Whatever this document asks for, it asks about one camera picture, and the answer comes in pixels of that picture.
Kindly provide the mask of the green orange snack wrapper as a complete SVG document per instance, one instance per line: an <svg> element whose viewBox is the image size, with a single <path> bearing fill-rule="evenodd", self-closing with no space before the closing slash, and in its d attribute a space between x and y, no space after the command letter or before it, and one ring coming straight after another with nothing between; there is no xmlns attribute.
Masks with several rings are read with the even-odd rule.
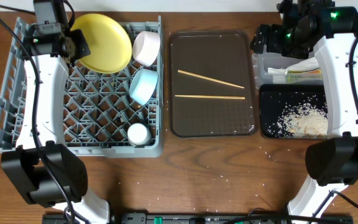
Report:
<svg viewBox="0 0 358 224"><path fill-rule="evenodd" d="M302 60L287 68L268 68L274 84L289 84L310 80L322 80L323 76L316 57Z"/></svg>

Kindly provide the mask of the white paper cup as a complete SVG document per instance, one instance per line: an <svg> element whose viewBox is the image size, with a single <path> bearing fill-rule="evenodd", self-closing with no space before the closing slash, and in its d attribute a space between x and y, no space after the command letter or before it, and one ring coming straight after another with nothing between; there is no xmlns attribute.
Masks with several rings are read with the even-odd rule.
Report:
<svg viewBox="0 0 358 224"><path fill-rule="evenodd" d="M127 130L127 138L129 143L133 146L146 146L151 143L152 135L145 125L135 123Z"/></svg>

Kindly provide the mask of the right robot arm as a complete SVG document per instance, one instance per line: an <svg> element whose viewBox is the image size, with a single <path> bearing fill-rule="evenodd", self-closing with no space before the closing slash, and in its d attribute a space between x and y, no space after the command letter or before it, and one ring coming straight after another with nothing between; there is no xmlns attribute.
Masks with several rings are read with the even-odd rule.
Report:
<svg viewBox="0 0 358 224"><path fill-rule="evenodd" d="M339 223L322 214L358 180L358 12L333 1L282 1L277 10L282 24L260 25L251 49L298 59L313 54L328 106L328 138L307 148L308 176L281 220Z"/></svg>

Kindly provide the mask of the pink bowl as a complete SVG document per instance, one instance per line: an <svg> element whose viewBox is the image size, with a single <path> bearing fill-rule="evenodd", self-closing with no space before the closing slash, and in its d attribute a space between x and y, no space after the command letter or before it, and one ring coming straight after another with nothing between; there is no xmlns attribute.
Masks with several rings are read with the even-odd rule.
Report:
<svg viewBox="0 0 358 224"><path fill-rule="evenodd" d="M160 50L160 35L156 32L142 31L135 38L132 56L145 67L151 66Z"/></svg>

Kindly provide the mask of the wooden chopstick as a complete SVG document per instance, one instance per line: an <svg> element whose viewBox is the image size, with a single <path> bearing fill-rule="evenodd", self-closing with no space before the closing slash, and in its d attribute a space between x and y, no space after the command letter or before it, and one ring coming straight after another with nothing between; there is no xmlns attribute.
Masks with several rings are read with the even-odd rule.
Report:
<svg viewBox="0 0 358 224"><path fill-rule="evenodd" d="M180 98L205 98L205 99L224 99L224 100L245 100L243 96L213 96L213 95L175 95Z"/></svg>
<svg viewBox="0 0 358 224"><path fill-rule="evenodd" d="M207 81L211 81L211 82L215 82L215 83L220 83L220 84L227 85L227 86L232 86L232 87L235 87L235 88L241 88L241 89L245 88L244 86L236 85L236 84L225 82L225 81L222 81L222 80L217 80L215 78L210 78L210 77L198 75L196 73L191 73L191 72L187 72L187 71L184 71L184 70L177 70L177 72L181 73L181 74L184 74L184 75L191 76L191 77L200 78L200 79L203 79L203 80L207 80Z"/></svg>

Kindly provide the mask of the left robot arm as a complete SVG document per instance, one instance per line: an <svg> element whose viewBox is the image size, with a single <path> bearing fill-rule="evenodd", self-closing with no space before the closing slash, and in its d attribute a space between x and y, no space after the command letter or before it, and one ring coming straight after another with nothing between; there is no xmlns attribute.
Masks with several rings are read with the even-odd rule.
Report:
<svg viewBox="0 0 358 224"><path fill-rule="evenodd" d="M90 54L68 7L67 1L34 2L37 22L18 41L26 76L23 124L1 166L28 204L61 210L67 223L108 223L109 204L89 189L85 164L67 148L63 133L69 68Z"/></svg>

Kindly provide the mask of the light blue bowl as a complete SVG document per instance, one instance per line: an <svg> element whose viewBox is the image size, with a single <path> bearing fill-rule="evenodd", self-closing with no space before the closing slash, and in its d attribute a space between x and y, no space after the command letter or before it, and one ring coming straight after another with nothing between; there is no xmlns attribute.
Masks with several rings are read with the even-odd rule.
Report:
<svg viewBox="0 0 358 224"><path fill-rule="evenodd" d="M140 105L145 105L151 98L157 86L158 73L153 70L140 69L135 73L130 88L129 96Z"/></svg>

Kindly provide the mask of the yellow plate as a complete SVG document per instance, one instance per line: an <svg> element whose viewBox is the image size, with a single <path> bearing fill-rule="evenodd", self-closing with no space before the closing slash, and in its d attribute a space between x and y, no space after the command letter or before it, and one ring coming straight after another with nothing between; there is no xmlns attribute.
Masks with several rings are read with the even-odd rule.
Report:
<svg viewBox="0 0 358 224"><path fill-rule="evenodd" d="M99 73L116 73L124 69L132 57L132 42L126 30L103 14L78 17L72 30L82 31L90 54L79 59L88 69Z"/></svg>

